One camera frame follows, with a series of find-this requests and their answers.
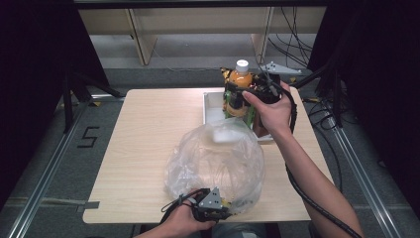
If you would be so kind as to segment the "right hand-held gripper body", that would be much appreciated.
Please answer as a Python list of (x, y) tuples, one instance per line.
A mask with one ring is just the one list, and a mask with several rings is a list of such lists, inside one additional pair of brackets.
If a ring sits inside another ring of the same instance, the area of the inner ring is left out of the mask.
[(293, 101), (291, 93), (280, 85), (280, 77), (282, 75), (300, 75), (300, 69), (292, 69), (271, 61), (268, 64), (261, 65), (258, 74), (265, 76), (264, 84), (254, 86), (259, 100), (266, 104), (273, 104), (285, 96), (290, 101)]

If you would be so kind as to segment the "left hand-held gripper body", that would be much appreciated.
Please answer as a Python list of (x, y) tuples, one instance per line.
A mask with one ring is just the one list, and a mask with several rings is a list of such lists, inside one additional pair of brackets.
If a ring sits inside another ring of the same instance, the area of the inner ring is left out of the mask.
[(201, 188), (197, 194), (191, 199), (192, 214), (197, 221), (215, 221), (216, 214), (219, 212), (230, 212), (228, 207), (221, 204), (222, 197), (218, 187), (213, 189)]

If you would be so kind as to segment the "orange juice bottle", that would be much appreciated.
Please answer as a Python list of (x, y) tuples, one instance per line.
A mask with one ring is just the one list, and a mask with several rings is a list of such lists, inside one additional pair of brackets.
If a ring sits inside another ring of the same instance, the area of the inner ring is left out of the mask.
[(230, 81), (241, 87), (250, 87), (252, 75), (249, 73), (249, 63), (245, 59), (236, 62), (236, 68), (230, 74)]

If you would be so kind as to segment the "green snack packet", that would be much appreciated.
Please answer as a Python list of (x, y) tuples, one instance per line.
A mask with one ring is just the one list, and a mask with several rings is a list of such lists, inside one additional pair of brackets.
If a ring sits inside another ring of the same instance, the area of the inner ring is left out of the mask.
[(255, 108), (245, 100), (241, 92), (224, 93), (223, 111), (226, 118), (240, 118), (248, 127), (253, 128)]

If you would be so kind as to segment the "white plastic bin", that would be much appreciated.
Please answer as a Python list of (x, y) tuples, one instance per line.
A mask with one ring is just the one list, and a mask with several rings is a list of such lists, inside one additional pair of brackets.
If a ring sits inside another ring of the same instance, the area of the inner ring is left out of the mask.
[[(203, 123), (217, 123), (225, 119), (223, 111), (224, 92), (204, 92), (203, 93)], [(216, 129), (212, 133), (215, 143), (237, 142), (241, 136), (245, 135), (245, 130), (230, 126), (227, 128)]]

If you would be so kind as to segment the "clear plastic bag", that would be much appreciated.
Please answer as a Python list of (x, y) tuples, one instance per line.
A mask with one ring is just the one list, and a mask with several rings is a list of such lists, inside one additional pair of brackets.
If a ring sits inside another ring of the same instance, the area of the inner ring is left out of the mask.
[(206, 123), (186, 133), (168, 159), (165, 190), (177, 197), (194, 188), (220, 190), (238, 214), (262, 194), (264, 155), (254, 132), (240, 119)]

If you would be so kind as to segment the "brown sausage packet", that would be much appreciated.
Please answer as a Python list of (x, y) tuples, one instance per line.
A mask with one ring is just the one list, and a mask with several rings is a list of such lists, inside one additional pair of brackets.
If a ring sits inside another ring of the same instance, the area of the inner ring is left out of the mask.
[(253, 131), (258, 138), (268, 135), (268, 130), (264, 127), (260, 117), (254, 120)]

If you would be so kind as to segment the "person's right hand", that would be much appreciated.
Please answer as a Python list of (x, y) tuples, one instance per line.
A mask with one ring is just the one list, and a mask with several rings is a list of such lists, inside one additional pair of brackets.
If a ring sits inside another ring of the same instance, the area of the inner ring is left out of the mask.
[(244, 91), (244, 98), (260, 113), (263, 126), (269, 131), (274, 140), (292, 135), (289, 122), (291, 117), (291, 102), (282, 94), (280, 99), (272, 104), (265, 104), (255, 95)]

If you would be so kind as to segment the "person's left hand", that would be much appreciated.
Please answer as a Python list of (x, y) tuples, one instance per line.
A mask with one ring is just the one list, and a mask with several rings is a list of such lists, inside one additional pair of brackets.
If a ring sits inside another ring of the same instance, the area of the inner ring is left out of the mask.
[(215, 221), (197, 221), (191, 209), (192, 203), (184, 201), (169, 215), (159, 227), (158, 238), (184, 238), (194, 232), (208, 230), (216, 225)]

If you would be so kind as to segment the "person's right leg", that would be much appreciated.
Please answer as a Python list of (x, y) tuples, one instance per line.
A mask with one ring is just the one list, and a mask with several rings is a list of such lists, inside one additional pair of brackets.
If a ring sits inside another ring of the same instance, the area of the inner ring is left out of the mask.
[(212, 238), (266, 238), (263, 223), (221, 223), (212, 228)]

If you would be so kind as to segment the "black metal stand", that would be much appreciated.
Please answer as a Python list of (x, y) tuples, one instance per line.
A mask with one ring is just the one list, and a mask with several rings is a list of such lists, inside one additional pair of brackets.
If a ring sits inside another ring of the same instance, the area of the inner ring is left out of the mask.
[(93, 99), (87, 86), (92, 85), (116, 98), (123, 98), (125, 94), (111, 88), (108, 84), (95, 80), (88, 75), (70, 70), (64, 75), (62, 81), (62, 100), (64, 104), (64, 133), (67, 133), (73, 124), (73, 109), (71, 95), (74, 94), (79, 102), (89, 102)]
[(340, 118), (341, 114), (341, 78), (338, 72), (337, 64), (329, 60), (326, 64), (315, 70), (311, 74), (305, 76), (303, 79), (293, 82), (292, 86), (295, 88), (301, 88), (309, 82), (319, 79), (318, 85), (315, 92), (320, 97), (332, 95), (333, 107), (332, 113), (336, 124), (342, 127), (342, 121)]

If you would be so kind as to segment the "beige wooden desk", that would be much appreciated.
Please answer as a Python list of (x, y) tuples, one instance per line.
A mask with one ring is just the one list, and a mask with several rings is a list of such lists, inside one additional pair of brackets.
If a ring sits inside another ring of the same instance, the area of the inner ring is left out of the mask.
[(79, 12), (90, 35), (129, 35), (140, 64), (147, 65), (159, 35), (249, 34), (258, 60), (270, 34), (288, 34), (297, 22), (299, 34), (316, 34), (324, 7), (224, 7), (101, 9)]

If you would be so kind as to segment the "black curtain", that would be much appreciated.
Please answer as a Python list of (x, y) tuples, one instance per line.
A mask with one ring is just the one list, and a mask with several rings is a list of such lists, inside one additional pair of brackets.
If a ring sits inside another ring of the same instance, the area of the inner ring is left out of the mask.
[(367, 136), (420, 218), (420, 0), (331, 0), (309, 68), (337, 70)]
[(48, 129), (70, 70), (109, 84), (73, 0), (0, 0), (0, 210)]

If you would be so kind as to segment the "aluminium floor rail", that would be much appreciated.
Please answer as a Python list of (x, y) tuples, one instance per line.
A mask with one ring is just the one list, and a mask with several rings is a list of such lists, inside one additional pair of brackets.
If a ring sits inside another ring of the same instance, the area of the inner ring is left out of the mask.
[(336, 128), (334, 134), (385, 238), (402, 238), (391, 213), (379, 197), (344, 129)]
[(64, 158), (77, 123), (88, 103), (71, 102), (70, 106), (73, 110), (70, 124), (62, 126), (64, 106), (59, 106), (48, 131), (24, 169), (12, 194), (6, 200), (4, 209), (11, 209), (14, 217), (11, 219), (10, 227), (6, 229), (5, 238), (24, 238)]

